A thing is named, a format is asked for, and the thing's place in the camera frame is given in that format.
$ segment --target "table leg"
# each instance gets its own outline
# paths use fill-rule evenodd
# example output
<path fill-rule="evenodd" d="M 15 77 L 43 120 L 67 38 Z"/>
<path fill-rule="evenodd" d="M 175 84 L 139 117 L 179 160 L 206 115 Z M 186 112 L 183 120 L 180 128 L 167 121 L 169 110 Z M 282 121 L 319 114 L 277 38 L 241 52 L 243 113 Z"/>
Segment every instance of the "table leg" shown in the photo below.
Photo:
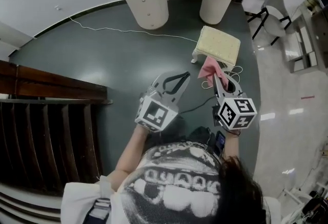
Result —
<path fill-rule="evenodd" d="M 126 0 L 137 23 L 144 29 L 162 27 L 169 19 L 167 0 Z"/>
<path fill-rule="evenodd" d="M 199 15 L 205 23 L 216 25 L 222 20 L 230 2 L 231 0 L 203 0 Z"/>

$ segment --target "mobile phone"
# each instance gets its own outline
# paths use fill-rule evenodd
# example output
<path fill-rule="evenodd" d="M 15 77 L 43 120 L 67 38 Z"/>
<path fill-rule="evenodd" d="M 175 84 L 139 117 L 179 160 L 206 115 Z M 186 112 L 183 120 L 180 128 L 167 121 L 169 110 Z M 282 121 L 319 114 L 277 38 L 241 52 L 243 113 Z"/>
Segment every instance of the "mobile phone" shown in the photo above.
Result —
<path fill-rule="evenodd" d="M 226 137 L 222 134 L 221 131 L 217 131 L 216 136 L 215 136 L 214 151 L 219 157 L 222 157 L 222 155 L 223 155 L 225 144 L 226 144 Z"/>

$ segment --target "wrist strap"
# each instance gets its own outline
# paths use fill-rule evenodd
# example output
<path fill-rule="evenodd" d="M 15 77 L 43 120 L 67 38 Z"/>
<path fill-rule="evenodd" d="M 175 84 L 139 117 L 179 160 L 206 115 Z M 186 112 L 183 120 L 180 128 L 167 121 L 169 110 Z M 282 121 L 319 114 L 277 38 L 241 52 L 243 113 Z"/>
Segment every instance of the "wrist strap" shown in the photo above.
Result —
<path fill-rule="evenodd" d="M 240 135 L 240 130 L 239 130 L 239 133 L 236 134 L 236 133 L 231 132 L 229 129 L 225 128 L 224 126 L 222 126 L 222 128 L 223 128 L 226 132 L 228 132 L 228 133 L 234 135 L 235 137 L 239 137 L 239 135 Z"/>

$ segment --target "cushioned stool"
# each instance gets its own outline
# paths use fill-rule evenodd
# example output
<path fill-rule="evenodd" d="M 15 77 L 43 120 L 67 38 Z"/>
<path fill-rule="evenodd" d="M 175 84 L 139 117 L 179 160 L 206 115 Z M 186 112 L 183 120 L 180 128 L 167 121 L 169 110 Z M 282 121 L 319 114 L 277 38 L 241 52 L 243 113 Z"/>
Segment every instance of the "cushioned stool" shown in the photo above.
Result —
<path fill-rule="evenodd" d="M 193 51 L 192 63 L 197 61 L 197 55 L 204 54 L 227 65 L 223 71 L 231 71 L 236 65 L 240 40 L 209 26 L 201 30 L 198 43 Z"/>

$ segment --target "pink cloth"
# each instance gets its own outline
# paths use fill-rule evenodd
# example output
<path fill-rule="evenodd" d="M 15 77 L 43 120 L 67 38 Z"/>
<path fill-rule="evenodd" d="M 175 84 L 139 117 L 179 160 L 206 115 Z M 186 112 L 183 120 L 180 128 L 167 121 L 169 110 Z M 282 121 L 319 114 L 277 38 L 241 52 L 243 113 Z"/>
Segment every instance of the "pink cloth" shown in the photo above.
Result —
<path fill-rule="evenodd" d="M 208 82 L 209 86 L 211 87 L 211 86 L 213 86 L 213 74 L 215 74 L 215 73 L 218 77 L 221 77 L 223 86 L 225 89 L 227 89 L 229 80 L 226 78 L 223 71 L 221 70 L 219 63 L 214 58 L 211 58 L 208 56 L 203 64 L 203 66 L 200 69 L 198 78 L 206 77 L 207 82 Z"/>

